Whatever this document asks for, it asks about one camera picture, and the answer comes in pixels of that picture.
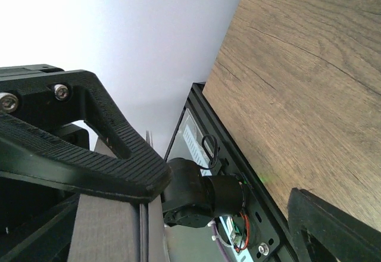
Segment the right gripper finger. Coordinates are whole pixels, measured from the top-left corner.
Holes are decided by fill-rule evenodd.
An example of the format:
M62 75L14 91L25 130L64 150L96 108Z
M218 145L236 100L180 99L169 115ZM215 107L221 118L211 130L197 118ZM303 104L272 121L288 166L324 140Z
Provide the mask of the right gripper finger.
M288 225L299 261L380 261L380 232L305 189L293 188Z

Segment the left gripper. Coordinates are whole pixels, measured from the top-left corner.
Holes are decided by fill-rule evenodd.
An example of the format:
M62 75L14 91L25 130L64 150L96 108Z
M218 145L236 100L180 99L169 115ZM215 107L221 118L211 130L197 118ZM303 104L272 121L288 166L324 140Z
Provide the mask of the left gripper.
M71 192L153 200L170 180L96 74L1 68L1 261L67 261Z

